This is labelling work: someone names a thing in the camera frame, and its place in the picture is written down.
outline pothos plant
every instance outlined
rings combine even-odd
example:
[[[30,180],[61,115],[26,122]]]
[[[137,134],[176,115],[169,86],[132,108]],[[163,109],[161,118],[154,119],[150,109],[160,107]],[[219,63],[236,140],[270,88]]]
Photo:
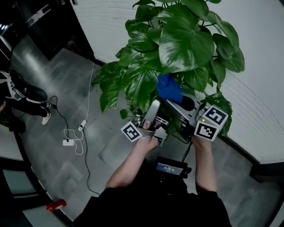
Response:
[[[119,61],[102,67],[93,84],[102,90],[100,106],[118,107],[118,95],[125,92],[133,115],[147,112],[153,99],[158,98],[158,77],[166,73],[189,94],[204,92],[207,84],[216,83],[215,94],[205,93],[203,102],[216,105],[229,117],[221,131],[227,135],[232,122],[232,107],[220,91],[226,69],[241,72],[245,60],[239,48],[234,27],[209,10],[207,1],[221,0],[140,0],[135,19],[127,20],[125,28],[130,39],[116,57]],[[163,113],[176,123],[172,113],[162,103]],[[120,111],[126,118],[128,110]]]

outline hand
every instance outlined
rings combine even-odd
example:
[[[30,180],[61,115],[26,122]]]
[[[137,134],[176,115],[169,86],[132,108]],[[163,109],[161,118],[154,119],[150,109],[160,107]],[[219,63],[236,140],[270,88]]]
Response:
[[[211,141],[209,140],[194,136],[192,142],[196,150],[211,150]]]
[[[149,129],[149,121],[145,121],[143,124],[144,129]],[[136,146],[139,150],[145,151],[148,153],[158,146],[158,139],[155,137],[141,137],[138,139]]]

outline black cable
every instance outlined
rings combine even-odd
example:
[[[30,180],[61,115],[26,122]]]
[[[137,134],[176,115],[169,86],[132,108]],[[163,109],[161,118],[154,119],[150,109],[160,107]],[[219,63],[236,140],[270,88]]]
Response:
[[[53,105],[53,104],[51,103],[51,100],[52,100],[54,97],[56,98],[55,105]],[[54,107],[51,107],[51,108],[52,108],[52,109],[55,109],[55,110],[58,112],[59,116],[61,116],[61,117],[64,118],[64,120],[65,120],[65,122],[66,122],[66,127],[67,127],[67,129],[69,129],[69,125],[68,125],[68,122],[67,122],[66,118],[65,118],[63,115],[61,115],[61,113],[58,111],[58,108],[57,108],[58,97],[57,97],[56,95],[53,95],[53,96],[49,99],[48,102],[54,106]],[[65,134],[65,136],[69,137],[69,130],[67,130],[67,135]]]
[[[188,141],[188,142],[187,142],[187,141],[184,142],[184,141],[181,140],[179,137],[175,136],[174,133],[176,133],[176,132],[178,132],[178,131],[174,131],[174,132],[171,133],[173,137],[176,137],[177,139],[179,139],[179,140],[180,140],[181,142],[183,142],[184,144],[189,144],[189,141]]]
[[[22,77],[22,75],[21,75],[20,73],[18,73],[17,71],[11,69],[11,70],[9,70],[9,74],[10,74],[10,72],[14,72],[17,76],[20,76],[20,77],[21,77],[21,80],[22,80],[24,83],[26,83],[27,85],[30,85],[27,81],[24,80],[24,78]]]
[[[192,141],[190,141],[189,146],[188,146],[188,148],[187,148],[187,150],[186,150],[185,154],[184,154],[184,155],[183,155],[183,157],[182,157],[182,162],[184,162],[184,161],[185,161],[185,158],[186,158],[186,157],[187,157],[187,155],[189,154],[189,151],[190,151],[190,147],[191,147],[191,145],[192,145]]]
[[[24,113],[22,116],[20,116],[20,117],[17,117],[18,119],[20,119],[20,118],[22,118],[24,115],[25,115],[26,113]]]
[[[87,187],[88,187],[88,189],[89,189],[91,192],[96,193],[98,196],[100,196],[99,193],[97,193],[97,192],[91,190],[90,187],[89,187],[89,178],[90,178],[91,173],[90,173],[89,167],[88,167],[88,165],[87,165],[88,144],[87,144],[87,139],[86,139],[86,136],[85,136],[85,130],[82,129],[82,131],[83,131],[83,135],[84,135],[85,143],[86,143],[85,164],[86,164],[87,170],[88,170],[88,172],[89,172],[88,179],[87,179]]]

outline gray tile floor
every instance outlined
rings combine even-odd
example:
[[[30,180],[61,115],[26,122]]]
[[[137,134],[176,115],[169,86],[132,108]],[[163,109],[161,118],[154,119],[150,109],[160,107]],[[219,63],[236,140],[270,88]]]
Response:
[[[11,68],[22,74],[32,85],[44,89],[48,96],[58,96],[58,108],[67,118],[69,127],[81,136],[77,128],[86,118],[88,108],[88,86],[93,63],[66,49],[62,49],[48,61],[29,36],[26,36],[13,50]],[[100,67],[95,65],[94,77]],[[91,171],[89,185],[92,190],[102,192],[113,171],[127,157],[133,144],[120,132],[125,124],[119,117],[119,110],[125,107],[120,98],[120,109],[101,113],[99,96],[101,91],[91,89],[91,106],[88,118],[87,162]],[[32,168],[48,193],[54,198],[67,201],[63,209],[75,219],[86,206],[91,196],[88,191],[87,168],[84,155],[76,155],[74,147],[63,147],[65,138],[64,120],[52,110],[52,117],[46,126],[41,125],[41,117],[24,115],[26,132],[21,135],[24,148],[32,163]],[[187,145],[170,137],[162,148],[153,151],[148,159],[157,155],[181,160]],[[186,162],[193,168],[185,180],[189,192],[196,192],[194,185],[194,148]],[[214,163],[217,170],[219,196],[223,200],[233,226],[261,227],[270,217],[280,197],[276,184],[259,184],[249,172],[252,164],[237,151],[219,139],[213,142]]]

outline display screen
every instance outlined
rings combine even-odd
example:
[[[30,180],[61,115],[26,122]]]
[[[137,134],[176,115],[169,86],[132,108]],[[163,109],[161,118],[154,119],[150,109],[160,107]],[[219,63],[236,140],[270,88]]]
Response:
[[[180,175],[181,172],[183,171],[182,168],[178,168],[178,167],[174,167],[174,166],[170,166],[170,165],[165,165],[165,164],[162,164],[162,163],[158,163],[156,170],[171,173],[171,174],[174,174],[174,175]]]

